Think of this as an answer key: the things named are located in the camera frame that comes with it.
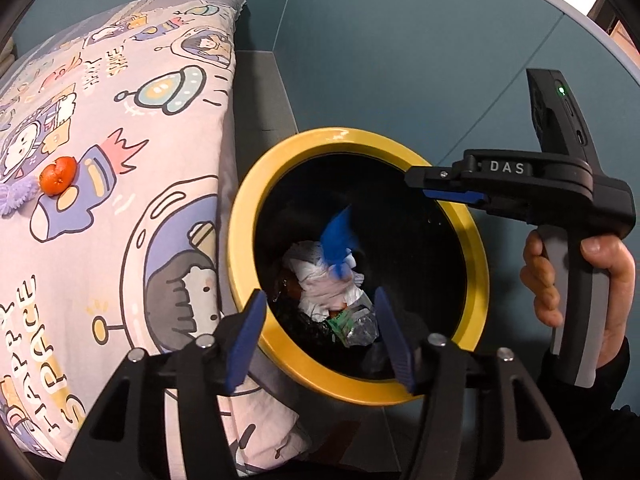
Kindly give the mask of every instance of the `floor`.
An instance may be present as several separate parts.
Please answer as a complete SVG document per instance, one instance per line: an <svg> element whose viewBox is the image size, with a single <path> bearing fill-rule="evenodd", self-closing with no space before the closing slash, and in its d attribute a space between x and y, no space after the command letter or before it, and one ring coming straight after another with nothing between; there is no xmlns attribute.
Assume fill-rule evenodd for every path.
<svg viewBox="0 0 640 480"><path fill-rule="evenodd" d="M236 57L236 161L242 182L263 153L298 129L273 54L244 51ZM416 422L411 413L418 410L406 406L400 416L394 409L387 413L385 408L353 406L311 391L304 393L298 409L300 423L315 443L325 440L341 420L354 422L355 435L341 463L372 472L398 471L408 461Z"/></svg>

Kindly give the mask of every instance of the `metal screw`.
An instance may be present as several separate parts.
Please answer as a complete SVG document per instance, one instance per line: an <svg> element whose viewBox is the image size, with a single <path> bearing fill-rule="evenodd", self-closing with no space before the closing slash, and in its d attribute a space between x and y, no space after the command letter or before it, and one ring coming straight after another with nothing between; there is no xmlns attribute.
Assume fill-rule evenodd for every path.
<svg viewBox="0 0 640 480"><path fill-rule="evenodd" d="M447 338L436 332L430 333L427 341L433 346L444 346L447 344Z"/></svg>
<svg viewBox="0 0 640 480"><path fill-rule="evenodd" d="M211 348L215 342L216 338L211 334L202 334L196 339L196 345L200 348Z"/></svg>
<svg viewBox="0 0 640 480"><path fill-rule="evenodd" d="M127 354L127 359L132 363L137 363L142 361L145 358L146 352L142 348L134 348L133 350L129 350Z"/></svg>
<svg viewBox="0 0 640 480"><path fill-rule="evenodd" d="M513 355L513 351L510 348L498 348L497 351L498 354L498 359L502 359L503 361L513 361L513 358L515 357Z"/></svg>

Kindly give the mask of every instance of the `trash can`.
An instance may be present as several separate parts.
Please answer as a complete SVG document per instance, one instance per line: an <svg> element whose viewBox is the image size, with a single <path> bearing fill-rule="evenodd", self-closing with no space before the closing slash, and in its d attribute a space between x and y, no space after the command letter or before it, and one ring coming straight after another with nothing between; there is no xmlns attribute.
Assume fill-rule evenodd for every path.
<svg viewBox="0 0 640 480"><path fill-rule="evenodd" d="M488 306L484 248L465 206L404 184L410 166L427 164L395 141L351 128L310 130L271 148L245 177L230 216L228 275L236 304L242 308L255 288L272 297L287 249L319 240L327 222L357 202L366 204L354 207L360 213L351 220L365 293L372 298L384 285L399 308L419 314L432 332L475 348ZM260 347L297 382L355 404L412 400L388 364L362 365L370 349L315 346L278 322L270 307Z"/></svg>

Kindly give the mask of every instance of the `gray handle grip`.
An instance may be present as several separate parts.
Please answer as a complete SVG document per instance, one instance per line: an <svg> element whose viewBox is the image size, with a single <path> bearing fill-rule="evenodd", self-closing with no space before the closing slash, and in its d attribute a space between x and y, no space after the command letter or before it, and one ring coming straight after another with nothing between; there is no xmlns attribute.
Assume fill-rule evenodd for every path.
<svg viewBox="0 0 640 480"><path fill-rule="evenodd" d="M543 225L538 233L556 270L564 323L554 329L551 353L558 355L556 376L583 388L593 386L609 304L609 273L594 269L580 252L586 232Z"/></svg>

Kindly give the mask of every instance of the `bed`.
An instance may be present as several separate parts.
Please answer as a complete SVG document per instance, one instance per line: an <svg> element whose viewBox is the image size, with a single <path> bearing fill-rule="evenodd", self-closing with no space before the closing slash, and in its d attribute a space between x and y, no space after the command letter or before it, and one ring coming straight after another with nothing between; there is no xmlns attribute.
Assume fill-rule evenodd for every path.
<svg viewBox="0 0 640 480"><path fill-rule="evenodd" d="M58 33L0 79L0 186L60 156L78 171L0 219L0 417L64 460L127 351L179 349L235 311L226 222L238 186L233 31L244 0L137 0ZM220 399L242 476L302 453L282 374L257 352ZM167 392L172 478L183 478Z"/></svg>

